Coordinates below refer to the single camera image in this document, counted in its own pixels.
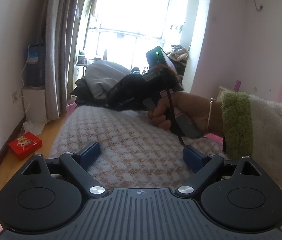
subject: wooden floor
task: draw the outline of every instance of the wooden floor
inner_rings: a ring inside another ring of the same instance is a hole
[[[43,132],[38,136],[42,140],[43,146],[36,151],[37,153],[41,153],[45,157],[49,156],[54,139],[65,119],[66,117],[62,116],[60,119],[45,125]],[[9,150],[0,166],[0,190],[29,158],[30,156],[20,161]]]

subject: green sleeve cuff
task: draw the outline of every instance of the green sleeve cuff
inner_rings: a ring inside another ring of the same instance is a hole
[[[246,93],[224,92],[222,119],[226,155],[232,160],[252,157],[253,126],[249,96]]]

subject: human hand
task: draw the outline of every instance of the human hand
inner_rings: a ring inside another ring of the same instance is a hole
[[[199,131],[203,134],[208,132],[208,117],[210,110],[210,100],[199,97],[197,95],[185,92],[175,92],[171,94],[173,106],[177,106],[181,111],[188,114]],[[211,109],[211,117],[209,131],[223,136],[222,132],[222,110],[221,102],[213,102]],[[166,119],[165,111],[170,108],[168,97],[161,98],[157,107],[152,111],[148,111],[148,116],[152,120],[152,124],[164,130],[171,128],[171,121]]]

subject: finger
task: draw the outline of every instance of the finger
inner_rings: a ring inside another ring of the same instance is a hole
[[[152,112],[152,111],[148,111],[148,117],[149,117],[150,119],[153,118],[153,112]]]
[[[163,130],[170,130],[171,128],[171,121],[170,120],[165,120],[164,122],[160,123],[158,125],[158,128],[163,129]]]
[[[164,122],[166,119],[167,118],[165,115],[161,115],[160,117],[153,117],[152,124],[154,126],[158,126],[160,123]]]
[[[178,99],[178,93],[171,94],[171,100],[173,106],[177,105],[177,99]],[[158,101],[157,107],[153,112],[153,116],[159,117],[160,115],[164,114],[168,108],[170,108],[170,102],[169,102],[169,98],[166,96]]]

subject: black ribbed plate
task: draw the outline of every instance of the black ribbed plate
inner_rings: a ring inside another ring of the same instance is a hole
[[[282,240],[273,229],[241,234],[208,220],[191,199],[175,197],[170,189],[115,188],[104,198],[89,200],[70,224],[54,232],[22,235],[11,231],[0,240]]]

